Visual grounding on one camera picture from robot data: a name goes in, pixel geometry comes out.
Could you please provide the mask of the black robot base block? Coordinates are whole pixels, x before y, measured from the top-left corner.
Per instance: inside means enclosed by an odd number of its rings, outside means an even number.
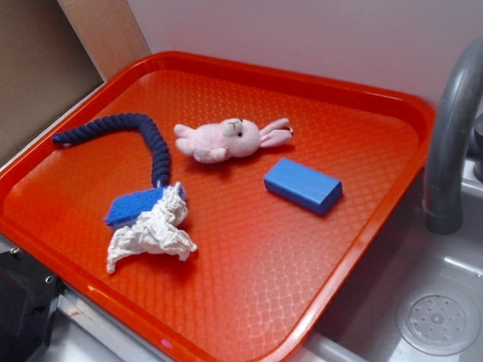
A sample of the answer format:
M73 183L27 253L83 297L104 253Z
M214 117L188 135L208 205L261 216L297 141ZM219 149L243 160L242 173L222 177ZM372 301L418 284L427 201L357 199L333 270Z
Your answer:
M27 251L0 253L0 362L34 362L49 348L60 290Z

